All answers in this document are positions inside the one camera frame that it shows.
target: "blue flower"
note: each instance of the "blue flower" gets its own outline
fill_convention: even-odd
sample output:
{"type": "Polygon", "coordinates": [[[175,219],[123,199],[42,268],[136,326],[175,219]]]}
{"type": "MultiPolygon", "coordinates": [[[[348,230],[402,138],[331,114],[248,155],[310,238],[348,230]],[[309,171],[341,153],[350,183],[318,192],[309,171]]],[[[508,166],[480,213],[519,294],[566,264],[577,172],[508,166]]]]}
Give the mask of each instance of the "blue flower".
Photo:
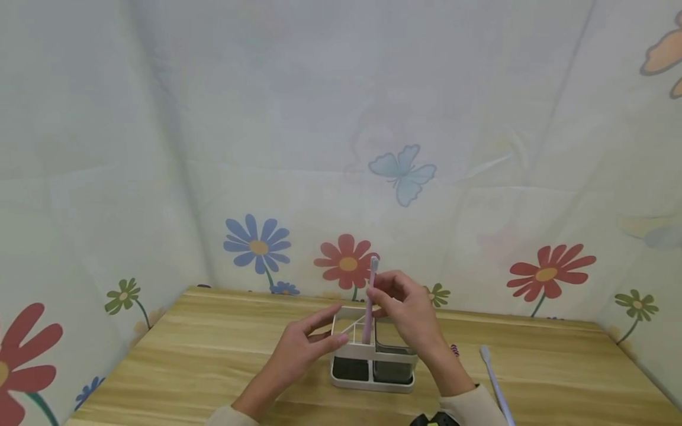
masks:
{"type": "Polygon", "coordinates": [[[274,286],[270,286],[270,293],[272,294],[301,294],[301,292],[293,284],[278,281],[274,286]]]}
{"type": "Polygon", "coordinates": [[[234,219],[227,219],[225,221],[227,228],[234,235],[228,235],[227,241],[222,246],[228,252],[245,252],[235,258],[235,264],[239,267],[245,267],[256,259],[256,273],[265,273],[265,264],[273,271],[277,272],[280,267],[277,262],[289,263],[290,260],[283,254],[275,253],[280,250],[288,249],[291,243],[288,241],[281,241],[289,235],[289,230],[286,228],[277,228],[277,221],[275,219],[268,219],[263,224],[263,231],[261,237],[258,237],[258,226],[253,215],[246,215],[246,229],[234,219]]]}
{"type": "Polygon", "coordinates": [[[83,405],[83,403],[85,402],[85,400],[88,399],[88,397],[89,397],[90,395],[92,395],[92,392],[94,392],[95,389],[97,389],[97,388],[99,387],[99,385],[102,384],[102,382],[104,381],[104,379],[105,379],[105,377],[103,377],[102,379],[100,379],[98,376],[95,376],[95,378],[92,380],[92,383],[90,384],[90,386],[85,385],[85,386],[83,387],[83,393],[79,394],[79,395],[76,397],[76,402],[78,402],[78,403],[76,404],[76,408],[74,409],[74,411],[76,411],[77,409],[80,408],[81,405],[83,405]]]}

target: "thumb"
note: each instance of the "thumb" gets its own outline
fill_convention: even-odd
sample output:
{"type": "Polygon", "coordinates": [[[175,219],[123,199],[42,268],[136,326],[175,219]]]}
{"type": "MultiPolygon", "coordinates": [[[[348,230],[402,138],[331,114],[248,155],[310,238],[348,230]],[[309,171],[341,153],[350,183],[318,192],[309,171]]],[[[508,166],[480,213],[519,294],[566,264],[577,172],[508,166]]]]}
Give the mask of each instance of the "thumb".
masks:
{"type": "Polygon", "coordinates": [[[381,306],[389,316],[393,316],[394,312],[401,304],[399,301],[375,287],[369,287],[367,289],[367,297],[372,299],[372,302],[381,306]]]}
{"type": "Polygon", "coordinates": [[[335,334],[326,337],[320,341],[316,341],[310,344],[312,349],[312,356],[317,359],[323,355],[334,352],[335,350],[341,348],[341,346],[348,343],[348,335],[346,333],[335,334]]]}

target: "red flower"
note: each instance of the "red flower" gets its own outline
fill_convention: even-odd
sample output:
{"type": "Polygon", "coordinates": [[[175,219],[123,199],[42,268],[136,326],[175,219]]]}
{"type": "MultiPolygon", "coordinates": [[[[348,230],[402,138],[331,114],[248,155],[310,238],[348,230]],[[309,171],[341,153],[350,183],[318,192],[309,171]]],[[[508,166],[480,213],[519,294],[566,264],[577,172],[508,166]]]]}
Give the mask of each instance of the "red flower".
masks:
{"type": "Polygon", "coordinates": [[[35,393],[52,384],[57,374],[53,365],[38,365],[17,370],[52,348],[61,339],[59,324],[48,325],[29,341],[21,344],[45,311],[41,303],[24,309],[7,329],[0,344],[0,415],[3,425],[17,426],[24,419],[24,408],[9,391],[35,393]]]}
{"type": "Polygon", "coordinates": [[[379,257],[376,253],[365,254],[372,244],[362,240],[355,247],[353,235],[343,234],[339,237],[339,248],[332,243],[322,243],[320,250],[327,258],[315,259],[316,267],[332,267],[327,269],[322,278],[327,281],[339,280],[339,287],[344,290],[355,287],[363,288],[370,278],[370,259],[379,257]]]}
{"type": "Polygon", "coordinates": [[[587,274],[570,271],[586,267],[597,261],[595,256],[585,256],[573,260],[580,253],[582,247],[582,244],[576,244],[566,251],[566,244],[562,244],[552,252],[552,248],[546,245],[537,251],[539,267],[519,262],[509,269],[509,272],[514,275],[526,276],[511,280],[507,283],[507,287],[521,287],[514,293],[514,297],[526,293],[524,297],[526,302],[534,301],[543,290],[549,299],[561,296],[561,287],[557,281],[583,284],[587,281],[587,274]]]}

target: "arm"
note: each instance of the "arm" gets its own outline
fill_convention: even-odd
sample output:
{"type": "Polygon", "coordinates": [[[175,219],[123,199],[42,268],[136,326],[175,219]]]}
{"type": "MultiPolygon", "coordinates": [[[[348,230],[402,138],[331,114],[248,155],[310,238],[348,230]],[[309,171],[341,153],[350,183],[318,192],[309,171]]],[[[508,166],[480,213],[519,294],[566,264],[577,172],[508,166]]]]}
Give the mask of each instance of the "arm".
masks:
{"type": "Polygon", "coordinates": [[[375,317],[390,316],[398,334],[417,351],[441,394],[441,410],[460,426],[507,426],[495,401],[477,387],[448,348],[426,289],[400,271],[376,276],[367,295],[381,306],[375,317]]]}
{"type": "Polygon", "coordinates": [[[231,407],[221,407],[207,426],[257,426],[286,388],[302,377],[321,356],[348,342],[348,335],[313,334],[331,324],[341,304],[315,312],[286,326],[272,356],[231,407]]]}

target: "toothbrush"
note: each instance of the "toothbrush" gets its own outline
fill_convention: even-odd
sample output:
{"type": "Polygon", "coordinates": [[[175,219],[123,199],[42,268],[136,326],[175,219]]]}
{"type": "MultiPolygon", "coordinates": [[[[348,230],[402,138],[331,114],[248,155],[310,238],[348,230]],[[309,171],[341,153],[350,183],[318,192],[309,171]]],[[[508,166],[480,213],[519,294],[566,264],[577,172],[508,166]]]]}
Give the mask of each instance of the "toothbrush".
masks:
{"type": "MultiPolygon", "coordinates": [[[[376,276],[376,270],[379,269],[379,258],[372,256],[370,259],[370,283],[369,287],[374,287],[374,277],[376,276]]],[[[365,345],[370,344],[370,339],[372,337],[372,301],[367,298],[367,307],[365,308],[365,325],[362,329],[362,343],[365,345]]]]}
{"type": "Polygon", "coordinates": [[[495,396],[497,397],[497,401],[500,403],[500,409],[502,410],[502,414],[504,414],[505,419],[507,419],[507,424],[509,426],[516,426],[516,423],[512,418],[512,412],[509,411],[507,400],[505,399],[504,395],[502,395],[500,384],[497,382],[495,373],[492,372],[492,366],[490,365],[490,350],[486,345],[481,346],[481,358],[483,358],[483,361],[486,363],[486,367],[488,368],[490,382],[492,383],[492,387],[495,390],[495,396]]]}

